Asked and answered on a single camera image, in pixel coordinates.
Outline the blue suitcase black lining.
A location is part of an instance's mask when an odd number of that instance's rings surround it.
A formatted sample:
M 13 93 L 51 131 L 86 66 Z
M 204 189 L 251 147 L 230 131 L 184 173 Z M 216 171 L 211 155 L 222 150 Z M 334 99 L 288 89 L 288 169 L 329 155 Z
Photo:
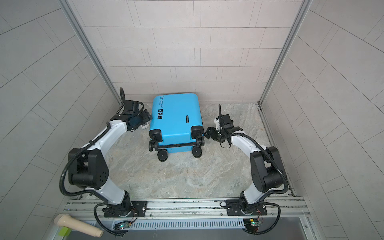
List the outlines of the blue suitcase black lining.
M 202 156 L 204 127 L 198 96 L 194 93 L 157 96 L 153 100 L 149 151 L 165 162 L 169 153 Z

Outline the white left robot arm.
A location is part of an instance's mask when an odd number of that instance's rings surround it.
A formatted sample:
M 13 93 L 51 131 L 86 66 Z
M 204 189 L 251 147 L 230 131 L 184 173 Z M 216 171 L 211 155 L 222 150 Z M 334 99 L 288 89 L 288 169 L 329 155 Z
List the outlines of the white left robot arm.
M 123 134 L 144 128 L 151 119 L 143 103 L 125 100 L 103 131 L 87 145 L 69 152 L 69 160 L 59 182 L 61 193 L 69 197 L 95 195 L 112 214 L 126 216 L 130 213 L 132 203 L 129 193 L 110 179 L 105 156 Z

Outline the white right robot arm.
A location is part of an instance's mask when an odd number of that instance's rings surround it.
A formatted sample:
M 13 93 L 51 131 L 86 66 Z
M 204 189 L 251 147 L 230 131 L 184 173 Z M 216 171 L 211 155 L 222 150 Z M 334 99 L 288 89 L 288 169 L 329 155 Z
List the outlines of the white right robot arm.
M 280 153 L 275 147 L 263 147 L 242 128 L 235 127 L 228 114 L 215 119 L 215 127 L 207 128 L 205 136 L 219 143 L 228 141 L 250 157 L 253 183 L 241 193 L 240 208 L 250 214 L 272 194 L 285 194 L 289 189 Z

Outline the right circuit board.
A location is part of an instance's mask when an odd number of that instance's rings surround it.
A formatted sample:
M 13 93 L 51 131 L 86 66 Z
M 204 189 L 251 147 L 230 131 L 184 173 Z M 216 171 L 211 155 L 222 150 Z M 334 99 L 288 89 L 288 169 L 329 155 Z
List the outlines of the right circuit board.
M 263 221 L 259 219 L 243 219 L 243 221 L 245 230 L 251 233 L 256 233 L 263 224 Z

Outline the circuit board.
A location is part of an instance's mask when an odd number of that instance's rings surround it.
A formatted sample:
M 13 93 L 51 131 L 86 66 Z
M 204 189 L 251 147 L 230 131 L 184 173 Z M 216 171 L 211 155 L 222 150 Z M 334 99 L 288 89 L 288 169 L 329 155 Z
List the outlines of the circuit board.
M 128 230 L 132 226 L 132 221 L 123 221 L 114 225 L 114 230 Z
M 245 230 L 251 233 L 256 233 L 263 224 L 263 221 L 259 219 L 243 219 L 243 221 Z

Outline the left circuit board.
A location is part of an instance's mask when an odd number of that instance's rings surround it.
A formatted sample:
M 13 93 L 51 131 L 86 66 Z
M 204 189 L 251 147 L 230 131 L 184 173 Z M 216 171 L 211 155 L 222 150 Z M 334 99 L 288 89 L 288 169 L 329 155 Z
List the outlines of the left circuit board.
M 114 225 L 114 230 L 128 230 L 132 226 L 132 221 L 123 221 Z

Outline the green sticky block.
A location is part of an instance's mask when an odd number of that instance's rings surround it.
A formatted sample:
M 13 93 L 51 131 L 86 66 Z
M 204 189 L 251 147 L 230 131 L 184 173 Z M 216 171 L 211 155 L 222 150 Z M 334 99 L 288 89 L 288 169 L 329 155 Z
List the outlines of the green sticky block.
M 67 228 L 67 227 L 61 227 L 61 229 L 59 230 L 58 235 L 61 236 L 61 237 L 68 237 L 71 232 L 72 232 L 72 229 Z

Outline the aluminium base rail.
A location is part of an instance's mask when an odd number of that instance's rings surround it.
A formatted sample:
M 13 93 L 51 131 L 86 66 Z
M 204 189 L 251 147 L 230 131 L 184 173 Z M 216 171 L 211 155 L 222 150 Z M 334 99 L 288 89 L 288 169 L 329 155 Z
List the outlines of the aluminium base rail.
M 187 220 L 187 219 L 243 219 L 284 217 L 309 217 L 310 211 L 301 197 L 271 197 L 258 204 L 252 213 L 240 209 L 240 201 L 235 198 L 210 199 L 148 199 L 133 200 L 133 210 L 126 215 L 107 213 L 105 206 L 97 200 L 70 200 L 63 213 L 71 217 L 92 222 L 95 216 L 101 221 L 134 220 Z

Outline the aluminium corner post left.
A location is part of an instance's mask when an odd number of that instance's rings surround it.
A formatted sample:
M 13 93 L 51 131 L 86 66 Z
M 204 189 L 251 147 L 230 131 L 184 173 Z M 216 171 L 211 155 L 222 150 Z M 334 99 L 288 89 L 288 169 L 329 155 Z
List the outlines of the aluminium corner post left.
M 85 48 L 87 54 L 89 55 L 92 63 L 94 64 L 95 68 L 97 69 L 98 73 L 100 74 L 101 78 L 104 80 L 105 84 L 113 94 L 116 101 L 121 104 L 121 97 L 114 88 L 107 72 L 105 71 L 104 67 L 102 66 L 102 63 L 100 59 L 98 58 L 95 49 L 92 47 L 89 39 L 87 38 L 82 26 L 80 25 L 79 21 L 77 20 L 71 6 L 69 5 L 69 2 L 66 0 L 58 0 L 58 3 L 64 12 L 64 15 L 66 16 L 67 20 L 69 21 L 70 25 L 72 26 L 73 30 L 75 31 L 76 35 L 78 36 L 81 44 Z

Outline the aluminium corner post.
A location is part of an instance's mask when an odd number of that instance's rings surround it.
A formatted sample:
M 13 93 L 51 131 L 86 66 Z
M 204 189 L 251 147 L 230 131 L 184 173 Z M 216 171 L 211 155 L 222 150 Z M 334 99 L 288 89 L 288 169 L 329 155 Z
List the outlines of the aluminium corner post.
M 72 26 L 73 30 L 75 31 L 76 35 L 78 36 L 81 44 L 85 48 L 87 54 L 89 55 L 92 63 L 94 64 L 95 68 L 97 69 L 98 73 L 100 74 L 101 78 L 104 80 L 105 84 L 113 94 L 116 101 L 121 104 L 121 97 L 114 88 L 107 72 L 105 71 L 104 67 L 102 66 L 102 63 L 100 59 L 98 58 L 95 49 L 92 47 L 89 39 L 87 38 L 82 26 L 80 25 L 79 21 L 77 20 L 71 6 L 69 5 L 69 2 L 66 0 L 58 0 L 58 3 L 64 12 L 64 15 L 66 16 L 67 20 L 69 21 L 70 25 Z
M 263 91 L 263 94 L 261 96 L 261 99 L 259 101 L 259 105 L 262 106 L 264 104 L 264 102 L 266 101 L 266 98 L 269 94 L 269 91 L 271 90 L 272 88 L 272 85 L 279 73 L 279 70 L 280 68 L 282 67 L 283 63 L 284 63 L 284 60 L 290 50 L 290 47 L 292 46 L 293 42 L 294 42 L 294 39 L 301 27 L 301 24 L 302 22 L 304 21 L 305 19 L 305 16 L 310 8 L 310 5 L 313 1 L 312 0 L 304 0 L 299 8 L 299 11 L 297 13 L 297 16 L 295 17 L 294 19 L 294 22 L 293 22 L 293 25 L 289 31 L 289 34 L 287 36 L 287 39 L 285 40 L 285 43 L 282 47 L 282 50 L 279 54 L 279 57 L 277 59 L 277 62 L 272 70 L 272 73 L 271 73 L 271 76 L 267 82 L 267 85 L 266 85 L 266 88 L 265 90 Z

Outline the aluminium corner post right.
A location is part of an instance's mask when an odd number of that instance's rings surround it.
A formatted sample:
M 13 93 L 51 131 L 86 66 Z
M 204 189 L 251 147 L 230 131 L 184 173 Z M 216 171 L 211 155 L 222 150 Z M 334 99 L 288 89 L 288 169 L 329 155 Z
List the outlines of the aluminium corner post right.
M 287 36 L 287 39 L 285 40 L 285 43 L 282 47 L 282 50 L 279 54 L 279 57 L 277 59 L 277 62 L 272 70 L 272 73 L 271 73 L 271 76 L 267 82 L 267 85 L 266 85 L 266 88 L 265 90 L 263 91 L 263 94 L 261 96 L 261 99 L 259 101 L 259 105 L 262 106 L 264 104 L 264 102 L 266 101 L 266 98 L 269 94 L 269 91 L 271 90 L 272 88 L 272 85 L 279 73 L 279 70 L 280 68 L 282 67 L 283 63 L 284 63 L 284 60 L 290 50 L 290 47 L 292 46 L 293 42 L 294 42 L 294 39 L 301 27 L 301 24 L 302 22 L 304 21 L 305 19 L 305 16 L 310 8 L 310 5 L 313 1 L 312 0 L 304 0 L 299 8 L 299 11 L 297 13 L 297 16 L 295 17 L 294 19 L 294 22 L 293 22 L 293 25 L 289 31 L 289 34 Z

